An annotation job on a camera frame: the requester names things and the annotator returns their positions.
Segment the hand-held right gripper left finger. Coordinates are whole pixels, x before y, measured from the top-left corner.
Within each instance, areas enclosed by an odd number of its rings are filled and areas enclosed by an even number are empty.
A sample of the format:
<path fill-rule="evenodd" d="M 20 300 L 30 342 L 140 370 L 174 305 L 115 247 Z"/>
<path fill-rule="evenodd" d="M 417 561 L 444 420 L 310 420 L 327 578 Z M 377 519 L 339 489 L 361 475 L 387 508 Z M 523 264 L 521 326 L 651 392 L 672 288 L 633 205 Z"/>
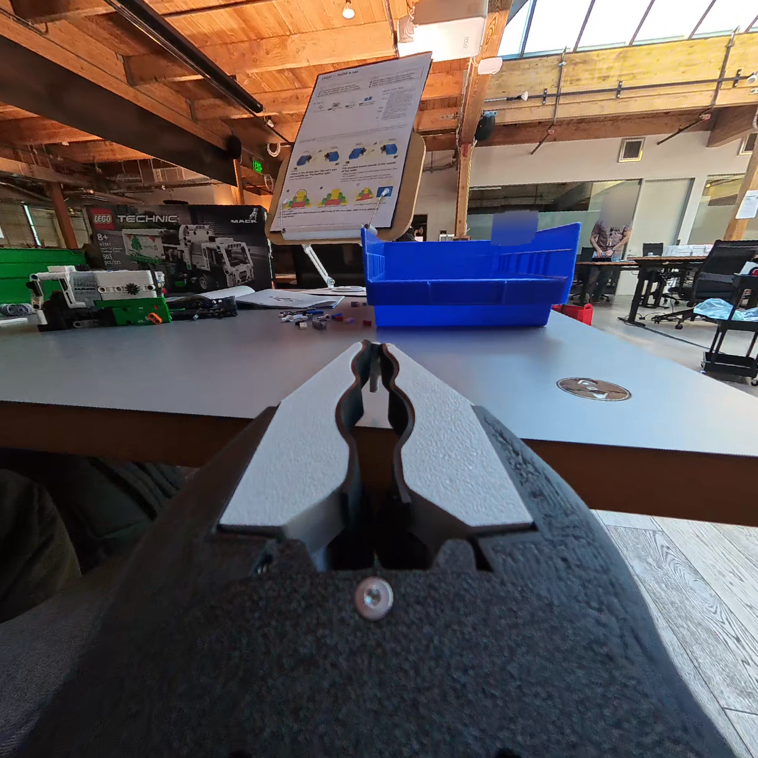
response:
<path fill-rule="evenodd" d="M 227 532 L 301 541 L 319 570 L 354 525 L 362 501 L 352 431 L 363 416 L 372 347 L 363 340 L 277 407 L 220 517 Z"/>

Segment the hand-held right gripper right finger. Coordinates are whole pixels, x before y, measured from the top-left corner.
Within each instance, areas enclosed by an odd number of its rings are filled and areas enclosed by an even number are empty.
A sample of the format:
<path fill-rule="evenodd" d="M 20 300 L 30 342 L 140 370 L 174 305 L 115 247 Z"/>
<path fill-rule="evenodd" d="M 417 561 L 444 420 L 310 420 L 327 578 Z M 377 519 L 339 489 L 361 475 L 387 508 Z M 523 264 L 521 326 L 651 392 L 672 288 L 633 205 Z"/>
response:
<path fill-rule="evenodd" d="M 411 545 L 433 563 L 450 540 L 532 532 L 535 518 L 518 492 L 482 412 L 392 343 L 379 352 L 399 436 L 393 483 Z"/>

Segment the open lego instruction booklet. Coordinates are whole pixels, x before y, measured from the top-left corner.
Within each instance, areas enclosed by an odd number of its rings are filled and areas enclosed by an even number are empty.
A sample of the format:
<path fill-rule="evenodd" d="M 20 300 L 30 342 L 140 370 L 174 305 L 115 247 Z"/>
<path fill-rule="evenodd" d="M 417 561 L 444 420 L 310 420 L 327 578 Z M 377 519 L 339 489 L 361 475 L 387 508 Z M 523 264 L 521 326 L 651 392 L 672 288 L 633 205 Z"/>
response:
<path fill-rule="evenodd" d="M 262 289 L 254 291 L 248 286 L 237 286 L 227 289 L 211 290 L 203 293 L 185 293 L 167 297 L 167 302 L 179 302 L 184 298 L 201 298 L 206 300 L 221 300 L 232 297 L 237 306 L 249 308 L 274 308 L 274 309 L 318 309 L 334 308 L 343 300 L 344 296 L 322 292 L 304 293 L 292 289 Z"/>

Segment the black lego set box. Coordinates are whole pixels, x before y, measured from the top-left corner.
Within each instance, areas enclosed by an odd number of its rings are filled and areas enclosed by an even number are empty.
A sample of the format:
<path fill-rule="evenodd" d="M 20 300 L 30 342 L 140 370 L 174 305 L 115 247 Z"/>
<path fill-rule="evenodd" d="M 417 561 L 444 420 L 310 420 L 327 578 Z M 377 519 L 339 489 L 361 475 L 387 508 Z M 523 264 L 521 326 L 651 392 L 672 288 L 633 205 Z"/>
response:
<path fill-rule="evenodd" d="M 159 270 L 170 294 L 271 289 L 267 211 L 258 205 L 94 205 L 92 268 Z"/>

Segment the white green lego truck model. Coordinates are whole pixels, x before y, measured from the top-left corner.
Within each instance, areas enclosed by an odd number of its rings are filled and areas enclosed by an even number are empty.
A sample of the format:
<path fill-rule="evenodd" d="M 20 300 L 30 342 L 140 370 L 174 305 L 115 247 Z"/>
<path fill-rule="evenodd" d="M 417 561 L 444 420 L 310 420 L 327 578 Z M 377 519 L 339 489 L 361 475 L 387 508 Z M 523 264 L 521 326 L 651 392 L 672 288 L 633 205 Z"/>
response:
<path fill-rule="evenodd" d="M 154 270 L 78 270 L 51 266 L 26 287 L 41 331 L 171 323 L 165 275 Z"/>

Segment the round brown table grommet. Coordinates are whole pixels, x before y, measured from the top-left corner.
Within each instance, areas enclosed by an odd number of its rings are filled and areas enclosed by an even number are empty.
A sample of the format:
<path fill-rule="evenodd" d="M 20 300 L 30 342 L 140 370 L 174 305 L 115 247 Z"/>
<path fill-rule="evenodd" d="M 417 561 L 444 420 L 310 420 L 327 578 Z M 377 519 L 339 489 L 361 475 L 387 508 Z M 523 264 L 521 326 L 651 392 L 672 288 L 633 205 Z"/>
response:
<path fill-rule="evenodd" d="M 619 384 L 591 377 L 564 377 L 556 382 L 556 386 L 585 400 L 623 402 L 632 397 L 631 392 Z"/>

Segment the blue plastic bin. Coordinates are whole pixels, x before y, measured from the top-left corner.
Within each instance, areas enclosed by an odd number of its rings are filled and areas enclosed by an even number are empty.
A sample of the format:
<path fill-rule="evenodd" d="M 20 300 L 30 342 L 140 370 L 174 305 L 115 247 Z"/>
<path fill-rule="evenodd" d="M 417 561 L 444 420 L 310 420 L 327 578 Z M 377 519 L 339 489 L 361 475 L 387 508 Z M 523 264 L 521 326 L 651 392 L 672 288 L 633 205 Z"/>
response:
<path fill-rule="evenodd" d="M 580 222 L 528 242 L 386 242 L 362 229 L 365 289 L 377 327 L 544 327 L 569 298 Z"/>

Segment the person's dark trouser leg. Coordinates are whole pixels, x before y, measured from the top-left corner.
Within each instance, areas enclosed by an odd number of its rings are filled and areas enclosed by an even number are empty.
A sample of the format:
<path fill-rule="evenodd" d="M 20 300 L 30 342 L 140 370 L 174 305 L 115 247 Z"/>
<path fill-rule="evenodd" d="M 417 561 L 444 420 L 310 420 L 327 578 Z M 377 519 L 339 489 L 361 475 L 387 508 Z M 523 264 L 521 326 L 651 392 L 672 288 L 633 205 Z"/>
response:
<path fill-rule="evenodd" d="M 127 554 L 193 473 L 189 467 L 1 450 L 1 621 Z"/>

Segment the brown office desk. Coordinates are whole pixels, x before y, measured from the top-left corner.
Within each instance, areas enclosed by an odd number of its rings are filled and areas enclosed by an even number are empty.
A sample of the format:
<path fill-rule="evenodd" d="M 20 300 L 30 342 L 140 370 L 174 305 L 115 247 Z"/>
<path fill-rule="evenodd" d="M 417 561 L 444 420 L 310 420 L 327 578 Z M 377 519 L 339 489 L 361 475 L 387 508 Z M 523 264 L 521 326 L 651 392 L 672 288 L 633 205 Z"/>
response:
<path fill-rule="evenodd" d="M 604 261 L 604 260 L 586 260 L 577 261 L 574 270 L 587 271 L 586 277 L 582 282 L 582 289 L 579 295 L 582 304 L 589 300 L 589 290 L 591 285 L 590 272 L 595 273 L 599 270 L 608 269 L 613 272 L 624 270 L 637 271 L 638 279 L 632 299 L 630 301 L 629 313 L 619 320 L 630 326 L 642 327 L 644 323 L 638 318 L 638 311 L 642 305 L 647 291 L 652 288 L 653 280 L 657 275 L 663 278 L 669 278 L 674 275 L 686 275 L 690 270 L 695 270 L 707 259 L 706 255 L 684 256 L 646 256 L 642 258 L 632 258 L 623 261 Z"/>

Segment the instruction sheet on stand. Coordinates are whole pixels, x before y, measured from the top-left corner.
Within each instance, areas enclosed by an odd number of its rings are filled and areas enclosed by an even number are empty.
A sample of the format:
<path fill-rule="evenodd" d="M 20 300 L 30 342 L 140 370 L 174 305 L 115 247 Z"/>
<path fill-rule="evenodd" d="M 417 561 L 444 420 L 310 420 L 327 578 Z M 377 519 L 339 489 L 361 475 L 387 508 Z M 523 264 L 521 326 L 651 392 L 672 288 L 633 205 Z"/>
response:
<path fill-rule="evenodd" d="M 391 227 L 377 229 L 376 234 L 379 239 L 385 242 L 396 241 L 407 232 L 412 225 L 415 215 L 415 205 L 418 199 L 418 193 L 422 180 L 422 171 L 426 155 L 425 142 L 422 135 L 416 132 L 411 133 L 403 178 L 396 195 L 396 207 Z M 283 200 L 283 185 L 285 184 L 287 169 L 291 161 L 292 154 L 285 157 L 280 165 L 274 191 L 270 199 L 270 213 L 265 224 L 265 234 L 270 242 L 276 245 L 285 244 L 339 244 L 339 243 L 356 243 L 361 242 L 361 232 L 356 231 L 335 231 L 328 227 L 326 231 L 312 233 L 301 239 L 290 240 L 283 236 L 279 231 L 274 231 L 274 203 Z"/>

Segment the light blue plastic bag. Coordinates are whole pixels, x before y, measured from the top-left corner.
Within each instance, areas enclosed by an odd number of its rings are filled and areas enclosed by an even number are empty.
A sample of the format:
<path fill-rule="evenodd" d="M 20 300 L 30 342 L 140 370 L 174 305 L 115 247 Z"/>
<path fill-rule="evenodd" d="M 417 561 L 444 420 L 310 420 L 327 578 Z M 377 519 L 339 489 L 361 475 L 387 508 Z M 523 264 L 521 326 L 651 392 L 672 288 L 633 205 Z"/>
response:
<path fill-rule="evenodd" d="M 713 321 L 733 320 L 744 321 L 747 323 L 757 322 L 757 308 L 736 308 L 733 310 L 732 304 L 722 298 L 708 298 L 696 304 L 694 307 L 694 314 Z"/>

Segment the printed instruction sheet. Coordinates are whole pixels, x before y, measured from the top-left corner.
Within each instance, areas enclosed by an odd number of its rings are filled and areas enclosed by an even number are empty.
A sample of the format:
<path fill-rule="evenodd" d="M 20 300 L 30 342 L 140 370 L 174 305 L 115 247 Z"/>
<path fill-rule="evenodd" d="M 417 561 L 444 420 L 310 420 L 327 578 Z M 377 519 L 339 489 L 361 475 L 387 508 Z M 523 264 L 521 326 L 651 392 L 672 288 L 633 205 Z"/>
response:
<path fill-rule="evenodd" d="M 291 149 L 271 230 L 347 238 L 396 215 L 431 52 L 323 73 Z"/>

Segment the black office chair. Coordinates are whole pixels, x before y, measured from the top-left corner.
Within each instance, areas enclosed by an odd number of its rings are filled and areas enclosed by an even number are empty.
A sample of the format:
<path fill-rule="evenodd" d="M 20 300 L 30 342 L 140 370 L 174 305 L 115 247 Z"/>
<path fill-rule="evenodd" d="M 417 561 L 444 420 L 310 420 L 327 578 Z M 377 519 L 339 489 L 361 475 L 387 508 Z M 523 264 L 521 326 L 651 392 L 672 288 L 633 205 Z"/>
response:
<path fill-rule="evenodd" d="M 683 289 L 680 296 L 687 298 L 687 308 L 681 311 L 654 316 L 652 321 L 676 321 L 675 328 L 681 329 L 685 320 L 696 318 L 694 307 L 708 299 L 722 299 L 731 302 L 734 298 L 734 277 L 744 265 L 756 259 L 756 240 L 717 240 L 706 260 L 697 269 L 689 289 Z"/>

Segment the white ceiling device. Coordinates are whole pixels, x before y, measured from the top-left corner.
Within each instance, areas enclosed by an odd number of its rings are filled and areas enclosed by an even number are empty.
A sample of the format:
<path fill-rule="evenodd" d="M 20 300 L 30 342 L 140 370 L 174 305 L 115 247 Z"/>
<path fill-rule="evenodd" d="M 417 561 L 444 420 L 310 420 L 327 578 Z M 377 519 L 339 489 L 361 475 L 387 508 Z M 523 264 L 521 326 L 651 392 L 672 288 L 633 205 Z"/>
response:
<path fill-rule="evenodd" d="M 488 1 L 420 1 L 397 21 L 400 57 L 430 52 L 433 62 L 473 58 L 480 52 Z"/>

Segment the black lego frame assembly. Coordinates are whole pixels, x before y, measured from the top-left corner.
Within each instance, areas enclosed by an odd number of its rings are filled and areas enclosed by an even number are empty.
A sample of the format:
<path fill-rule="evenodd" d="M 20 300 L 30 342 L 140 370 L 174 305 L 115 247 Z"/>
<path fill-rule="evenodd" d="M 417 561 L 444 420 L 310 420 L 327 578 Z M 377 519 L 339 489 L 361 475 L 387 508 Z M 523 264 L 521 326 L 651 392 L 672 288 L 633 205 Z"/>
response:
<path fill-rule="evenodd" d="M 202 295 L 186 296 L 167 299 L 166 304 L 173 321 L 197 321 L 238 315 L 234 296 L 222 298 Z"/>

